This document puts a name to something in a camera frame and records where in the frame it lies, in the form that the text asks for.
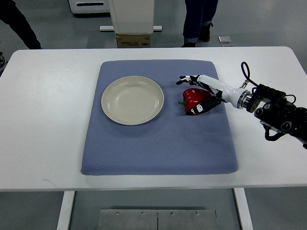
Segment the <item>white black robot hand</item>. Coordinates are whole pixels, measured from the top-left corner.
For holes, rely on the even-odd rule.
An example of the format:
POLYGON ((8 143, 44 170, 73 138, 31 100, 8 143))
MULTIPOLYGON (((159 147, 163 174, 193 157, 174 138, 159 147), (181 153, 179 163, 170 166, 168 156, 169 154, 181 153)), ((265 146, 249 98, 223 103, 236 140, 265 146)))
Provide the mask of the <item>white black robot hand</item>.
POLYGON ((209 77, 207 75, 186 75, 181 76, 176 82, 180 85, 184 82, 190 85, 200 86, 211 94, 211 97, 198 102, 195 106, 186 108, 186 115, 199 115, 210 111, 221 102, 231 103, 233 107, 242 109, 243 99, 247 95, 247 90, 243 88, 232 88, 229 85, 209 77))

